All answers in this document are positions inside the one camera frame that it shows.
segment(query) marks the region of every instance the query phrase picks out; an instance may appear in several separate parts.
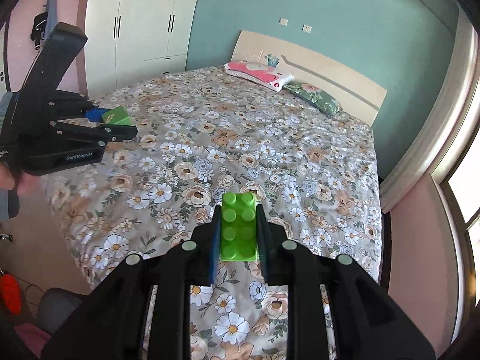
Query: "wardrobe door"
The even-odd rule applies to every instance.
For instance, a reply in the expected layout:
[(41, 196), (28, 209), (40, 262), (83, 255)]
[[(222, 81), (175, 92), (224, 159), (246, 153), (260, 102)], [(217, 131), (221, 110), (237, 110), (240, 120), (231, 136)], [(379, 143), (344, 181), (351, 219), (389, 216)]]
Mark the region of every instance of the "wardrobe door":
[(185, 65), (187, 64), (187, 55), (174, 55), (170, 58), (169, 64), (169, 73), (178, 73), (181, 71), (185, 71)]
[(167, 56), (173, 2), (120, 0), (117, 37), (119, 88), (162, 75), (164, 63), (160, 59)]
[(197, 0), (175, 0), (170, 28), (168, 56), (187, 54), (191, 23)]
[(120, 0), (88, 0), (85, 15), (85, 73), (88, 96), (117, 88), (115, 41)]

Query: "cable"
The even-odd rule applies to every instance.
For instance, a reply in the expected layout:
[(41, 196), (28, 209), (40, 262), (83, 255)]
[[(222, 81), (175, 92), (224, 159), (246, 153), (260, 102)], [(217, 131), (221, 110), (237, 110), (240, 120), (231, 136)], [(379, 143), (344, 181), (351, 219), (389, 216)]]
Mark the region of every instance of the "cable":
[(37, 303), (33, 303), (33, 302), (30, 302), (29, 300), (27, 300), (27, 292), (28, 292), (28, 288), (30, 287), (37, 287), (41, 292), (42, 294), (45, 294), (45, 291), (42, 290), (39, 286), (37, 286), (36, 284), (32, 284), (26, 280), (23, 280), (22, 278), (16, 276), (16, 275), (13, 275), (17, 280), (21, 280), (23, 281), (24, 283), (27, 283), (28, 286), (25, 288), (25, 291), (23, 292), (23, 298), (25, 300), (26, 303), (29, 303), (29, 304), (33, 304), (34, 306), (37, 306), (38, 307), (38, 304)]

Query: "headboard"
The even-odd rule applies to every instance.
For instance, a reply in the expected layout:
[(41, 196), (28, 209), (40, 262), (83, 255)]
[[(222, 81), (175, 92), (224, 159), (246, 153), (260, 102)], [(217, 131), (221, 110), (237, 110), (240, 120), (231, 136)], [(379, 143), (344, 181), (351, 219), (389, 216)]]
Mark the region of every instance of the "headboard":
[(277, 66), (336, 98), (345, 112), (372, 125), (386, 89), (353, 69), (297, 44), (242, 30), (232, 61), (259, 62)]

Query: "red object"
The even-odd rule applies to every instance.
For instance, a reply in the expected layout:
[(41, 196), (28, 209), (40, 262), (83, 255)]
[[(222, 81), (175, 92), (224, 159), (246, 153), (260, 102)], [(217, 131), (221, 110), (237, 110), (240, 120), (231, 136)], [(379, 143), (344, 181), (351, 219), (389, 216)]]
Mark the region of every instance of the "red object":
[(0, 294), (3, 302), (13, 315), (20, 314), (22, 310), (22, 297), (15, 277), (11, 274), (0, 276)]

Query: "green floral pillow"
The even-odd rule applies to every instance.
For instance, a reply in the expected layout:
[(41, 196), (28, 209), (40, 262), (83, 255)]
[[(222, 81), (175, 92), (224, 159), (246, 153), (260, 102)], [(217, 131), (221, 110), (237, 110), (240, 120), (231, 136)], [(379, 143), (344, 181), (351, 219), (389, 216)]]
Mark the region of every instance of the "green floral pillow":
[(306, 82), (292, 82), (283, 86), (290, 93), (318, 108), (324, 114), (333, 116), (342, 110), (340, 103), (324, 90)]

